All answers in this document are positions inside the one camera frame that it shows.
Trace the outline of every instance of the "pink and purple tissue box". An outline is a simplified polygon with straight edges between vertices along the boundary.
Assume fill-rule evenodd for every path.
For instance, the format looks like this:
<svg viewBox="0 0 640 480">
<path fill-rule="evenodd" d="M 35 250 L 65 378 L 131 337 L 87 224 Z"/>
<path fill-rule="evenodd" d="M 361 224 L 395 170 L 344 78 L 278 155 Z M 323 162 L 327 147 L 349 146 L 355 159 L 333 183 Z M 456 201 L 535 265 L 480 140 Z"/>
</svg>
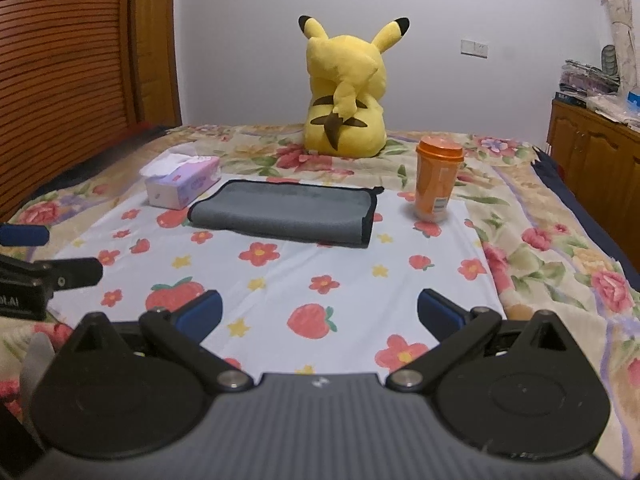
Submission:
<svg viewBox="0 0 640 480">
<path fill-rule="evenodd" d="M 220 159 L 212 156 L 201 162 L 187 162 L 165 176 L 145 180 L 149 205 L 184 209 L 220 180 Z"/>
</svg>

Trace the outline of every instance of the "pikachu plush toy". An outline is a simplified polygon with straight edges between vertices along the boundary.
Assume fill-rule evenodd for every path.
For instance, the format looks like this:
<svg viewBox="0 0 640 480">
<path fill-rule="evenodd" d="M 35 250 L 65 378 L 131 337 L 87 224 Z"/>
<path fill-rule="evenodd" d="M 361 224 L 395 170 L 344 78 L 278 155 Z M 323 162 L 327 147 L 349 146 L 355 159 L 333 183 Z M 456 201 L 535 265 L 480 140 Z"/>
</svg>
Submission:
<svg viewBox="0 0 640 480">
<path fill-rule="evenodd" d="M 323 155 L 375 156 L 386 143 L 382 106 L 386 70 L 382 53 L 409 28 L 407 18 L 384 27 L 371 43 L 354 36 L 329 38 L 322 25 L 300 16 L 309 40 L 306 70 L 311 105 L 305 123 L 305 148 Z"/>
</svg>

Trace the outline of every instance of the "white logo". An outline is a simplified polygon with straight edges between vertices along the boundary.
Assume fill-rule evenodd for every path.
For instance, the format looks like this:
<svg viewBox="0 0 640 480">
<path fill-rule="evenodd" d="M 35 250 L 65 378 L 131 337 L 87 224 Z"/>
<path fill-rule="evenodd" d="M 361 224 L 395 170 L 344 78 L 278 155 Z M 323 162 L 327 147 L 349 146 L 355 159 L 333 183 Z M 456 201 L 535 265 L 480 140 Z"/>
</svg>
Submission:
<svg viewBox="0 0 640 480">
<path fill-rule="evenodd" d="M 311 381 L 311 384 L 316 388 L 322 388 L 324 386 L 327 386 L 327 384 L 329 384 L 330 382 L 331 381 L 326 377 L 318 377 L 317 379 L 314 379 L 313 381 Z"/>
<path fill-rule="evenodd" d="M 0 296 L 0 305 L 2 306 L 20 306 L 18 303 L 18 298 L 13 298 L 11 296 Z"/>
</svg>

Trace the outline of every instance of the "electrical outlet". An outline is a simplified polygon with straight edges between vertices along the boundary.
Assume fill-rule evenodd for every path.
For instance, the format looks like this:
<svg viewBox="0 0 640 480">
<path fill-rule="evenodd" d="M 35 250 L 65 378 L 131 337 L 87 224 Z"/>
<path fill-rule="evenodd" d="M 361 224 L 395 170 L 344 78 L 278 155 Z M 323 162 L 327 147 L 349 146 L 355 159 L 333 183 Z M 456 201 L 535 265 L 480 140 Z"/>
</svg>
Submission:
<svg viewBox="0 0 640 480">
<path fill-rule="evenodd" d="M 489 46 L 476 41 L 461 40 L 460 54 L 486 58 L 489 55 Z"/>
</svg>

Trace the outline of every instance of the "orange lid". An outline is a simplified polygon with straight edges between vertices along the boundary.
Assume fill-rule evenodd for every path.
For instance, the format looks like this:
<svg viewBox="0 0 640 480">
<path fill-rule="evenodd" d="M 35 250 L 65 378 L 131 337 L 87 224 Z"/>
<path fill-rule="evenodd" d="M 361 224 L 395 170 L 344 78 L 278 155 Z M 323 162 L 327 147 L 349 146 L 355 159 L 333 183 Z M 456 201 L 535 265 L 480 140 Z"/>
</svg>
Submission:
<svg viewBox="0 0 640 480">
<path fill-rule="evenodd" d="M 463 162 L 465 160 L 465 150 L 453 140 L 442 137 L 424 136 L 420 139 L 415 149 L 418 154 L 431 158 L 439 158 L 447 162 Z"/>
</svg>

